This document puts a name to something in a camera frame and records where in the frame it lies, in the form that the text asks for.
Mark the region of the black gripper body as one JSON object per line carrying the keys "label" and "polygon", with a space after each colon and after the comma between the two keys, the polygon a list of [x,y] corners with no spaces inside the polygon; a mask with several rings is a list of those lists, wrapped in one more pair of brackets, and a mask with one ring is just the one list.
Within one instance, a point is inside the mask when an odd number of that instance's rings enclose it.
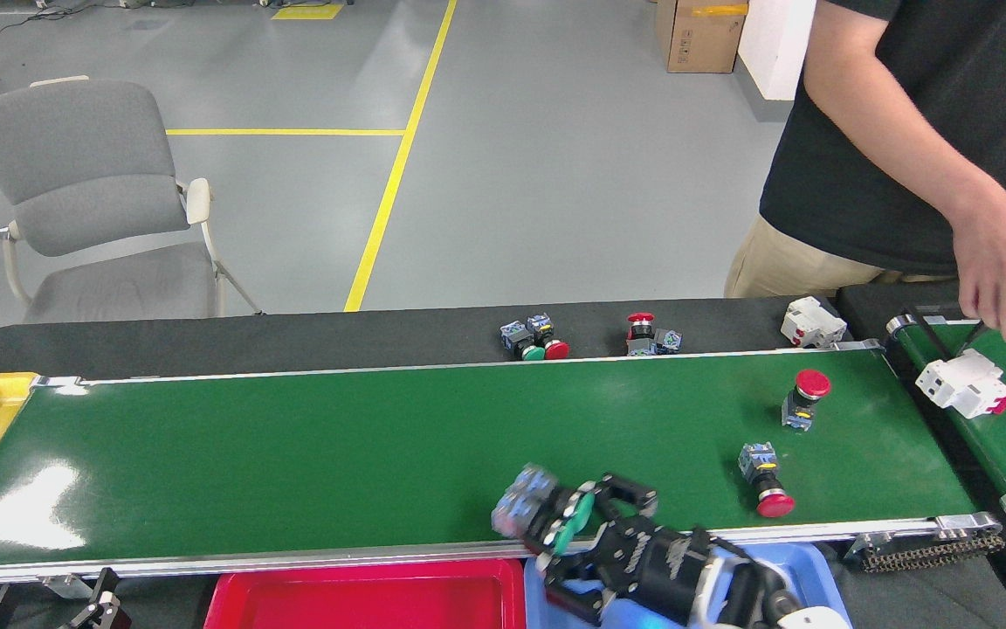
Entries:
{"label": "black gripper body", "polygon": [[701,573],[712,554],[710,533],[701,526],[682,533],[632,517],[612,534],[612,590],[687,625]]}

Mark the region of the person's right hand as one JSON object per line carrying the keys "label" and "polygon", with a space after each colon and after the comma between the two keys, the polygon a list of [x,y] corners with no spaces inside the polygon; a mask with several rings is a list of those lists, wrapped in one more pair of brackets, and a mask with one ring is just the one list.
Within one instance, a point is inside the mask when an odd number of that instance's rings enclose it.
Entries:
{"label": "person's right hand", "polygon": [[961,279],[961,309],[1006,342],[1006,196],[969,202],[947,215]]}

